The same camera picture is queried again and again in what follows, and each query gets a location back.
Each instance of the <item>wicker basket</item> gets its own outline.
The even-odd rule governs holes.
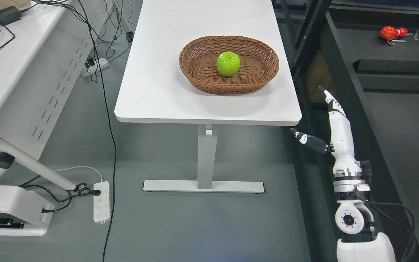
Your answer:
[[[218,55],[225,51],[240,57],[240,69],[232,77],[216,68]],[[205,36],[188,43],[179,64],[192,85],[211,94],[248,94],[260,90],[279,70],[279,59],[272,48],[244,36]]]

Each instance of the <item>red object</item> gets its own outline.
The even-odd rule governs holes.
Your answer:
[[[399,37],[403,37],[408,33],[408,30],[405,29],[405,28],[399,28],[399,29],[397,29],[397,31],[399,32],[399,34],[398,34]]]
[[[385,26],[379,32],[379,36],[384,40],[391,40],[399,35],[399,30],[391,27],[390,25]]]

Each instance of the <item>white table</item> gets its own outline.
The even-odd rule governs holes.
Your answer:
[[[82,10],[75,0],[67,3]],[[111,0],[84,1],[83,6],[92,28],[100,32]],[[74,189],[38,158],[93,46],[88,26],[65,8],[36,5],[7,27],[15,38],[0,49],[0,151],[64,189]],[[1,46],[11,35],[0,29]]]
[[[242,35],[272,47],[279,72],[261,90],[212,95],[193,87],[178,57],[191,40]],[[264,192],[262,182],[212,181],[218,124],[295,126],[302,115],[269,0],[145,0],[115,107],[131,123],[198,124],[198,180],[145,180],[145,191]]]

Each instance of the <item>white power strip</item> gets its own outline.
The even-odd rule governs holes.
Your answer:
[[[93,221],[104,224],[111,217],[109,202],[109,182],[104,181],[93,185],[93,190],[100,190],[99,196],[93,196]]]
[[[89,68],[86,68],[85,65],[83,66],[82,70],[80,71],[80,75],[86,78],[87,76],[91,76],[95,74],[95,71],[98,70],[98,73],[100,73],[100,69],[98,68],[98,64],[100,65],[100,68],[104,70],[106,67],[109,66],[108,61],[105,58],[100,58],[100,60],[95,60],[95,64],[90,66]]]

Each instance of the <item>robotic hand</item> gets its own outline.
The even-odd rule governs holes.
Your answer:
[[[319,89],[326,95],[331,144],[291,128],[296,139],[306,147],[321,154],[330,152],[336,162],[334,192],[339,208],[335,214],[336,225],[344,233],[337,241],[339,262],[395,262],[394,249],[387,235],[377,232],[374,217],[361,199],[366,199],[370,186],[366,184],[360,162],[355,159],[354,140],[350,122],[337,102],[322,86]]]

